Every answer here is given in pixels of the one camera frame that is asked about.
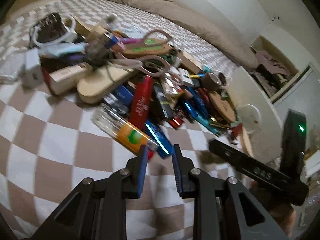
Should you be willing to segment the person's right hand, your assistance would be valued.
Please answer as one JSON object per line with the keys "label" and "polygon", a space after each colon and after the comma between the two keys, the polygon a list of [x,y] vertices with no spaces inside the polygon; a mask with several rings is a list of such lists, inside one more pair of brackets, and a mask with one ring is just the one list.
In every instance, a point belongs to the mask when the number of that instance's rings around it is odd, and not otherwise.
{"label": "person's right hand", "polygon": [[292,236],[296,220],[296,211],[277,191],[251,182],[250,193],[263,205],[288,237]]}

